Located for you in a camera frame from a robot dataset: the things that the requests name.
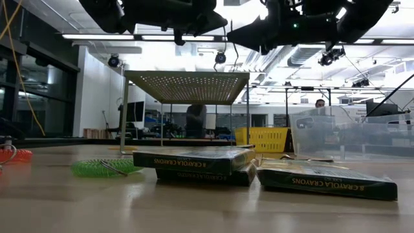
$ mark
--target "yellow cable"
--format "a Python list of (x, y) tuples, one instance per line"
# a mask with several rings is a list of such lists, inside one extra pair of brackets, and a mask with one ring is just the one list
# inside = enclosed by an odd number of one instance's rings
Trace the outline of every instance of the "yellow cable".
[(19, 12), (19, 9), (20, 9), (20, 7), (21, 7), (21, 2), (22, 2), (23, 0), (20, 0), (19, 1), (19, 4), (17, 4), (17, 7), (16, 7), (16, 9), (14, 10), (14, 12), (13, 12), (13, 14), (12, 14), (12, 17), (10, 17), (10, 21), (7, 23), (7, 25), (6, 25), (6, 28), (1, 32), (1, 34), (0, 34), (0, 39), (2, 39), (3, 38), (3, 36), (5, 36), (5, 33), (6, 33), (6, 31), (10, 28), (10, 24), (12, 24), (12, 22), (13, 22), (13, 20), (14, 20), (14, 18), (15, 18), (15, 16), (17, 15), (17, 13)]
[[(17, 10), (19, 10), (20, 4), (21, 4), (21, 0), (20, 0), (20, 2), (19, 2), (19, 5), (18, 5), (18, 6), (17, 6), (17, 8), (16, 8), (16, 11), (17, 11)], [(8, 20), (8, 16), (7, 16), (7, 8), (6, 8), (6, 1), (5, 1), (5, 0), (3, 0), (3, 10), (5, 11), (5, 17), (6, 17), (6, 22), (7, 22), (7, 26), (6, 26), (5, 30), (7, 30), (7, 31), (8, 31), (8, 38), (10, 39), (10, 44), (11, 44), (11, 46), (12, 46), (12, 52), (13, 52), (14, 63), (16, 64), (17, 74), (18, 74), (19, 79), (20, 79), (21, 88), (23, 89), (23, 92), (25, 93), (26, 100), (27, 100), (27, 104), (28, 104), (28, 106), (29, 106), (29, 108), (30, 108), (30, 110), (31, 110), (31, 112), (32, 112), (32, 115), (33, 115), (34, 120), (36, 121), (36, 124), (37, 124), (37, 125), (39, 126), (39, 128), (40, 128), (41, 134), (42, 134), (43, 136), (46, 136), (45, 131), (43, 130), (43, 127), (41, 127), (41, 124), (40, 124), (40, 122), (39, 122), (39, 120), (38, 120), (38, 118), (37, 118), (36, 114), (34, 113), (34, 110), (33, 110), (32, 104), (30, 103), (30, 100), (28, 99), (28, 96), (27, 96), (27, 93), (26, 93), (25, 84), (23, 83), (23, 79), (21, 78), (20, 67), (19, 67), (19, 63), (17, 62), (16, 52), (15, 52), (15, 50), (14, 50), (14, 44), (13, 44), (13, 39), (12, 39), (12, 32), (10, 31), (10, 22), (11, 22), (11, 21), (9, 21), (9, 20)]]

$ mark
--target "table surface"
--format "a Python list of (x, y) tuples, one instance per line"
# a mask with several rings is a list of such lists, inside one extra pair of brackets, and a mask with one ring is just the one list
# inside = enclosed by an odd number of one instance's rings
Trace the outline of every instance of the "table surface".
[(70, 165), (78, 160), (131, 157), (108, 148), (36, 148), (32, 164), (6, 165), (1, 232), (390, 233), (414, 227), (414, 164), (346, 164), (390, 176), (398, 184), (398, 202), (268, 192), (257, 179), (249, 188), (166, 183), (149, 168), (110, 179), (72, 176)]

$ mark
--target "stacked crayon boxes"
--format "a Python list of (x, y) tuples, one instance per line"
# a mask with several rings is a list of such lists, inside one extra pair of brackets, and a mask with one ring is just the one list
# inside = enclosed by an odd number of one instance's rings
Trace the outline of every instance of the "stacked crayon boxes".
[(239, 186), (250, 186), (256, 176), (255, 157), (254, 150), (235, 146), (133, 152), (134, 165), (155, 168), (159, 179)]

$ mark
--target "red object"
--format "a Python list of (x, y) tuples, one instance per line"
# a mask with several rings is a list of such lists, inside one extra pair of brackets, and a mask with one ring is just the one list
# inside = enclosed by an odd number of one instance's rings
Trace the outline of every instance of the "red object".
[[(0, 162), (4, 162), (11, 158), (13, 150), (0, 149)], [(32, 161), (33, 153), (29, 150), (17, 150), (16, 156), (9, 162), (30, 162)]]

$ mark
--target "perforated metal platform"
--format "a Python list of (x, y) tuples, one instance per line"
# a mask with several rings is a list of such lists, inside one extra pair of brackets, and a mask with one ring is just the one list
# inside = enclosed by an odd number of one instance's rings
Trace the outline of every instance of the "perforated metal platform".
[(162, 104), (230, 105), (248, 83), (244, 72), (125, 71), (125, 77)]

